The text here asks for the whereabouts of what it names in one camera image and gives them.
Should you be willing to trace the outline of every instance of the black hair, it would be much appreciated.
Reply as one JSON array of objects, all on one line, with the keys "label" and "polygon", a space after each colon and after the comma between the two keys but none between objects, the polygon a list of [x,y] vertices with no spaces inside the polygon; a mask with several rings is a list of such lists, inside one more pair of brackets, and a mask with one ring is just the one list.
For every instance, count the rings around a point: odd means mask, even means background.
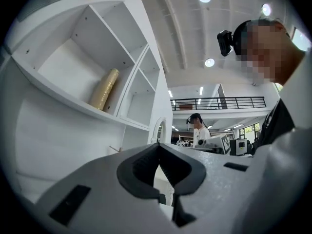
[{"label": "black hair", "polygon": [[233,48],[235,51],[235,54],[241,59],[245,60],[247,53],[245,48],[242,48],[243,44],[246,44],[247,42],[247,30],[248,26],[251,25],[258,25],[258,26],[271,26],[275,25],[275,23],[280,23],[278,20],[272,20],[269,18],[263,18],[263,19],[255,19],[255,20],[248,20],[240,24],[234,31],[233,34]]}]

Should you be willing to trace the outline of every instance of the metal railing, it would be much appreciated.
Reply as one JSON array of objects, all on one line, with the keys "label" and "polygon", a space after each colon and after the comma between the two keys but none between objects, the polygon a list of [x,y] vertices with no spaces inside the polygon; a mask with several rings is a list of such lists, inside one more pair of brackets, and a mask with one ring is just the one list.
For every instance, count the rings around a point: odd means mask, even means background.
[{"label": "metal railing", "polygon": [[171,106],[173,111],[181,111],[264,108],[266,104],[264,97],[219,97],[172,99]]}]

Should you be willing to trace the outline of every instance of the person wearing white shirt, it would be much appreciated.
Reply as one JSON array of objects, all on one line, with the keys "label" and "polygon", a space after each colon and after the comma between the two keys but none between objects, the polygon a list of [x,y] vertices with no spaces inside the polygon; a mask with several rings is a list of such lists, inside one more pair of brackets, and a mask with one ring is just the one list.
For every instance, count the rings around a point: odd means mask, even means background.
[{"label": "person wearing white shirt", "polygon": [[190,123],[191,127],[194,128],[193,147],[195,147],[198,144],[198,141],[200,139],[206,140],[211,138],[210,132],[206,127],[204,121],[202,120],[200,114],[198,113],[192,114],[189,119],[190,120],[188,122]]}]

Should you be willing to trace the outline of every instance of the railing post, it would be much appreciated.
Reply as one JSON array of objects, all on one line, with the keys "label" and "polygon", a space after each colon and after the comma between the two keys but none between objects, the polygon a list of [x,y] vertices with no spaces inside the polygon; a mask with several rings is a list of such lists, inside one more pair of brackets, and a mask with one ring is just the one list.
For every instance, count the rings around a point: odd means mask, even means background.
[{"label": "railing post", "polygon": [[250,100],[252,101],[252,104],[253,104],[253,108],[254,108],[254,102],[253,102],[253,98],[252,98],[252,97],[250,97]]}]

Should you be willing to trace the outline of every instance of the gold cylinder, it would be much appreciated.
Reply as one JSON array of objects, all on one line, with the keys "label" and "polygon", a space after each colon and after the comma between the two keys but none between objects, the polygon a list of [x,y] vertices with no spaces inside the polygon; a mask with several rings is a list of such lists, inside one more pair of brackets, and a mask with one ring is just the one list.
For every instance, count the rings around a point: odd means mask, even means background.
[{"label": "gold cylinder", "polygon": [[112,69],[109,74],[105,75],[96,89],[93,91],[90,105],[103,110],[107,97],[119,75],[118,69]]}]

